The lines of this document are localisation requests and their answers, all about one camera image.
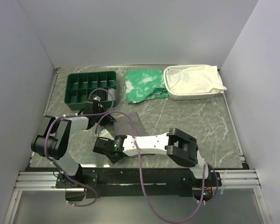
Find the green compartment organizer tray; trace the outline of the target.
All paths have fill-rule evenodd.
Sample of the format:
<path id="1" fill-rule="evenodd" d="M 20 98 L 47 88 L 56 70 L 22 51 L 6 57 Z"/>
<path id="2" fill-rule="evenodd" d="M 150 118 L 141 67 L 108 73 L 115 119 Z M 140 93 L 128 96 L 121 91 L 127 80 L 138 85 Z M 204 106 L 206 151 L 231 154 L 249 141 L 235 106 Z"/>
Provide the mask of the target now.
<path id="1" fill-rule="evenodd" d="M 77 111 L 83 108 L 88 97 L 96 97 L 99 89 L 106 89 L 106 92 L 108 92 L 107 90 L 110 88 L 117 90 L 117 74 L 115 71 L 72 73 L 67 77 L 64 103 L 72 111 Z M 101 102 L 106 108 L 111 105 L 116 107 L 118 103 L 118 90 L 116 100 Z"/>

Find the green white patterned underwear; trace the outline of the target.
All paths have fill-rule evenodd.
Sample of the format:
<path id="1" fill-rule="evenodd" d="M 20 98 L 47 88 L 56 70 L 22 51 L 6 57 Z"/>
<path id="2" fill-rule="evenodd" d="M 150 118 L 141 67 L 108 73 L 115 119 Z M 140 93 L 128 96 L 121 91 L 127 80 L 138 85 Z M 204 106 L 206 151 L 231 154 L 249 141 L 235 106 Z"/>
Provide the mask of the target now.
<path id="1" fill-rule="evenodd" d="M 150 99 L 168 98 L 163 72 L 157 69 L 127 71 L 125 93 L 128 104 L 137 104 Z"/>

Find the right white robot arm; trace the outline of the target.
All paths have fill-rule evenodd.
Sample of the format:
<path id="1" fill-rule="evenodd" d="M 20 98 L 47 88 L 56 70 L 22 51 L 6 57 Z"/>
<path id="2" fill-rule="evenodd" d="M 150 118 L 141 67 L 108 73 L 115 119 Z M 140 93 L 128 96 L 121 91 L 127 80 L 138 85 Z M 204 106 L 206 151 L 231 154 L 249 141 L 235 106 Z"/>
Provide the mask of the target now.
<path id="1" fill-rule="evenodd" d="M 178 166 L 190 169 L 191 186 L 206 188 L 211 185 L 210 168 L 200 155 L 196 138 L 177 128 L 154 136 L 97 137 L 93 152 L 105 155 L 113 164 L 138 155 L 166 155 Z"/>

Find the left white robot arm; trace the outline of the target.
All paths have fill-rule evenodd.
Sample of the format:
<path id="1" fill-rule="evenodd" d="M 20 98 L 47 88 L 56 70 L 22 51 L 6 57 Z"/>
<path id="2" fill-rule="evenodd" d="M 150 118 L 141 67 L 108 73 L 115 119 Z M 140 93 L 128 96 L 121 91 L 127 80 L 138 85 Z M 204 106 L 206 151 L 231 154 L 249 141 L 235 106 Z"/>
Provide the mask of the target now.
<path id="1" fill-rule="evenodd" d="M 91 129 L 105 112 L 106 109 L 99 107 L 95 111 L 96 116 L 84 114 L 83 110 L 75 115 L 59 118 L 45 115 L 31 142 L 31 150 L 56 164 L 72 187 L 81 186 L 85 183 L 83 169 L 67 152 L 70 134 Z"/>

